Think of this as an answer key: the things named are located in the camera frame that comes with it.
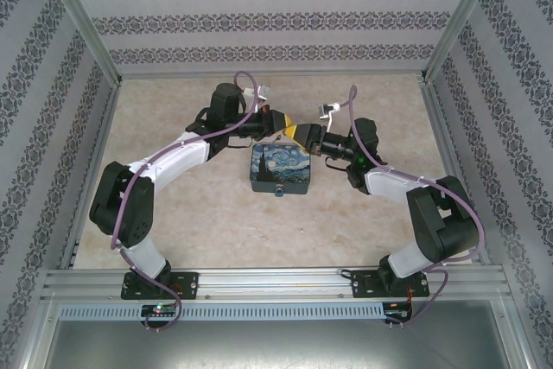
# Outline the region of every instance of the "starry night painted box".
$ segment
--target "starry night painted box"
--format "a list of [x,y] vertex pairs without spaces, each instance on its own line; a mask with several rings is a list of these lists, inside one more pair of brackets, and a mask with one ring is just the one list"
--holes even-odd
[[253,146],[250,181],[254,192],[306,194],[310,179],[310,154],[301,147],[269,143]]

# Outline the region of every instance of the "black mounting plate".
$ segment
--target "black mounting plate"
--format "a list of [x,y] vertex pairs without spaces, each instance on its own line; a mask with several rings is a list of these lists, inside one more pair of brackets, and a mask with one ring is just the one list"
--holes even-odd
[[386,291],[377,270],[348,271],[351,275],[345,274],[344,271],[342,276],[352,281],[353,298],[407,297],[409,288],[413,297],[430,295],[428,281],[422,272],[397,280],[391,290]]
[[[175,291],[182,300],[195,300],[198,293],[197,272],[171,272],[168,287]],[[148,283],[134,272],[127,272],[124,275],[123,287],[121,288],[123,300],[171,300],[173,296],[167,291],[152,289]]]

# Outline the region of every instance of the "marble surface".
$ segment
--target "marble surface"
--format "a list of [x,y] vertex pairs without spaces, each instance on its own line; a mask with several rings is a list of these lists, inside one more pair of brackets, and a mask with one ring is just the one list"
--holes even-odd
[[[227,79],[126,80],[102,158],[104,166],[151,155],[172,142]],[[359,89],[356,117],[375,120],[379,154],[426,177],[443,166],[415,75],[265,77],[270,104],[295,123],[320,122],[317,105]],[[241,80],[245,86],[247,79]],[[347,111],[332,132],[347,134]],[[251,149],[224,150],[189,170],[156,199],[150,235],[175,268],[376,265],[414,239],[407,206],[354,190],[345,173],[313,157],[307,195],[251,191]],[[87,221],[75,268],[127,268],[110,239]]]

